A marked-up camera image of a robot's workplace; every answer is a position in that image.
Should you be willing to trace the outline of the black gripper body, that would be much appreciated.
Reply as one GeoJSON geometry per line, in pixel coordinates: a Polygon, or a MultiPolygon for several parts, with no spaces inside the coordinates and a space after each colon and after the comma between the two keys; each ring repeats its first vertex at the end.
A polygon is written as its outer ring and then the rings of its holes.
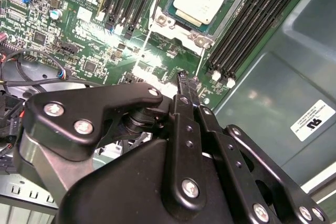
{"type": "Polygon", "coordinates": [[[78,181],[57,223],[234,223],[194,113],[174,111],[167,140],[142,144],[78,181]]]}

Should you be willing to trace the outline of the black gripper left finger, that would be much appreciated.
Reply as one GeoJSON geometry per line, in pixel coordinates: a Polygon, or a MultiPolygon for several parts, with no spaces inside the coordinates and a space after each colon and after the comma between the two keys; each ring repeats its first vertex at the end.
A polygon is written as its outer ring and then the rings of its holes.
{"type": "Polygon", "coordinates": [[[185,71],[176,77],[176,90],[168,94],[147,82],[135,82],[29,98],[23,116],[27,178],[41,183],[60,205],[67,191],[92,173],[96,149],[142,133],[168,138],[173,98],[177,97],[178,105],[194,106],[187,83],[191,77],[185,71]]]}

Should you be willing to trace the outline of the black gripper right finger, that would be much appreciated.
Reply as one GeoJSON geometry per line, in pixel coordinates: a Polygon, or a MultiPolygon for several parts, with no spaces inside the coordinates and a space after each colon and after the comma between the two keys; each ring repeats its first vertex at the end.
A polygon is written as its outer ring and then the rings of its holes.
{"type": "Polygon", "coordinates": [[[234,223],[328,223],[318,204],[240,127],[221,127],[187,81],[202,146],[214,159],[234,223]]]}

